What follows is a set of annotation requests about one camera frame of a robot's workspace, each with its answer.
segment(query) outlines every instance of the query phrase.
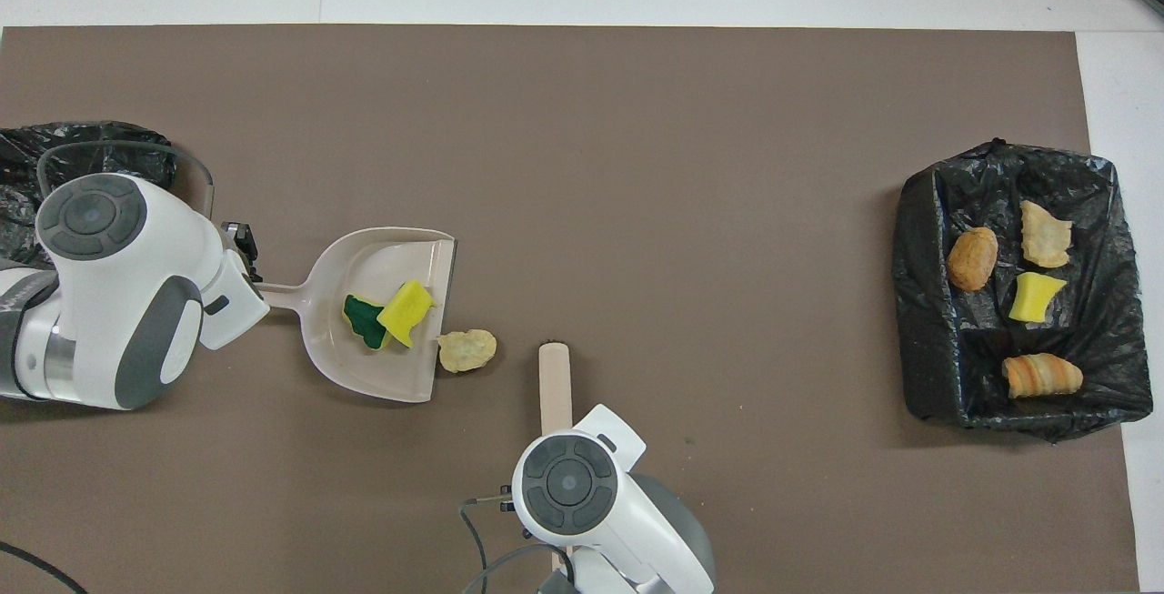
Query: cable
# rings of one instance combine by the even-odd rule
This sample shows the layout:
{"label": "cable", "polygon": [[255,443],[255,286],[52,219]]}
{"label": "cable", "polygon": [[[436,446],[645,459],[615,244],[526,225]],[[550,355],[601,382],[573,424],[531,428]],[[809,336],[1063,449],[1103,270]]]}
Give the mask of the cable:
{"label": "cable", "polygon": [[[473,535],[473,543],[477,545],[477,554],[481,556],[481,568],[489,568],[489,561],[485,559],[485,546],[481,543],[481,536],[477,535],[477,528],[473,526],[473,522],[469,521],[469,514],[464,511],[469,505],[476,505],[478,503],[477,498],[469,498],[464,503],[461,503],[456,509],[456,514],[461,515],[461,521],[464,522],[466,528],[469,529],[469,535]],[[485,594],[485,587],[489,586],[489,579],[481,579],[481,594]]]}
{"label": "cable", "polygon": [[562,559],[562,564],[566,565],[566,580],[569,581],[570,585],[574,585],[574,563],[570,561],[570,557],[566,554],[566,551],[562,551],[561,549],[554,546],[553,544],[530,544],[528,546],[521,546],[520,549],[516,549],[513,551],[510,551],[509,553],[505,553],[501,558],[497,558],[497,560],[495,560],[494,564],[489,565],[481,573],[478,573],[477,578],[474,578],[473,581],[469,582],[469,585],[467,585],[466,588],[461,591],[461,594],[470,594],[470,592],[473,592],[473,586],[476,585],[477,581],[484,580],[485,577],[497,571],[497,568],[504,565],[505,563],[514,558],[518,558],[520,556],[524,556],[526,553],[532,553],[533,551],[541,551],[541,550],[553,551],[554,553],[558,553],[558,557]]}
{"label": "cable", "polygon": [[84,587],[81,587],[79,582],[77,582],[76,580],[69,578],[69,574],[66,574],[62,570],[58,570],[57,567],[52,566],[48,561],[42,560],[41,558],[37,558],[33,553],[29,553],[28,551],[24,551],[23,549],[17,549],[16,546],[13,546],[12,544],[8,544],[7,542],[0,542],[0,551],[2,551],[5,553],[8,553],[9,556],[13,556],[13,557],[19,558],[21,560],[24,560],[26,563],[28,563],[28,564],[33,565],[34,567],[43,571],[44,573],[49,574],[50,577],[59,580],[61,582],[63,582],[65,585],[65,587],[68,587],[69,589],[72,589],[74,594],[88,594],[87,592],[85,592]]}
{"label": "cable", "polygon": [[146,149],[146,150],[157,150],[166,151],[168,154],[179,158],[187,160],[191,164],[198,168],[206,178],[207,186],[214,186],[214,178],[212,178],[210,169],[198,158],[192,155],[185,154],[175,147],[168,147],[165,143],[154,143],[154,142],[130,142],[128,139],[97,139],[93,142],[73,142],[73,143],[62,143],[59,147],[54,147],[47,151],[43,151],[41,157],[36,161],[36,184],[41,188],[41,197],[45,199],[52,189],[49,188],[49,177],[45,174],[44,164],[48,162],[50,155],[55,155],[56,151],[69,150],[69,149],[81,149],[81,148],[95,148],[95,147],[121,147],[127,149]]}

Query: brush handle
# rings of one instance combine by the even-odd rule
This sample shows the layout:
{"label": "brush handle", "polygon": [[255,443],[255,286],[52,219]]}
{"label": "brush handle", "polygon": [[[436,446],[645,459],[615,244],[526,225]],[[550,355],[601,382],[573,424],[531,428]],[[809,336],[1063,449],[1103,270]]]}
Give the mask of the brush handle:
{"label": "brush handle", "polygon": [[570,349],[561,342],[538,349],[538,386],[541,396],[541,434],[574,426],[570,393]]}

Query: gray circular button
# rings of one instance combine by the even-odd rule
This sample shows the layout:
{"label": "gray circular button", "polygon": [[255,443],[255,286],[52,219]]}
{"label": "gray circular button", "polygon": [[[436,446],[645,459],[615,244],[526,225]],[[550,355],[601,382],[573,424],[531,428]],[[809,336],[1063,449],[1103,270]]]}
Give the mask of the gray circular button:
{"label": "gray circular button", "polygon": [[133,243],[146,217],[146,197],[133,179],[95,174],[49,195],[36,213],[36,229],[55,255],[100,260]]}
{"label": "gray circular button", "polygon": [[590,471],[579,460],[566,458],[549,469],[546,489],[562,505],[577,505],[590,495]]}
{"label": "gray circular button", "polygon": [[108,228],[116,217],[118,206],[99,193],[83,193],[64,206],[65,226],[80,235],[95,235]]}

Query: dustpan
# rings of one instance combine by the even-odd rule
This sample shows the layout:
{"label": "dustpan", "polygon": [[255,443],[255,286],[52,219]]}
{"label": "dustpan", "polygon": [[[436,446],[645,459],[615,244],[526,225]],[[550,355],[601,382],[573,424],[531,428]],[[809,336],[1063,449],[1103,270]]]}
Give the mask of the dustpan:
{"label": "dustpan", "polygon": [[[299,316],[307,355],[332,382],[368,396],[423,403],[432,398],[454,250],[453,238],[438,231],[365,228],[333,242],[301,285],[255,287],[272,307]],[[410,280],[419,281],[435,302],[412,328],[412,348],[391,341],[381,351],[369,349],[343,319],[345,297],[353,292],[388,303]]]}

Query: potato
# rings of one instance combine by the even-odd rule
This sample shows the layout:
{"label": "potato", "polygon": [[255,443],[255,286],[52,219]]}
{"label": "potato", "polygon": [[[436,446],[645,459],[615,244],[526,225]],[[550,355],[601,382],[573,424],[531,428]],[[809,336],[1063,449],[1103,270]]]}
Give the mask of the potato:
{"label": "potato", "polygon": [[947,267],[950,282],[963,291],[986,287],[999,259],[999,239],[989,228],[971,228],[953,242]]}

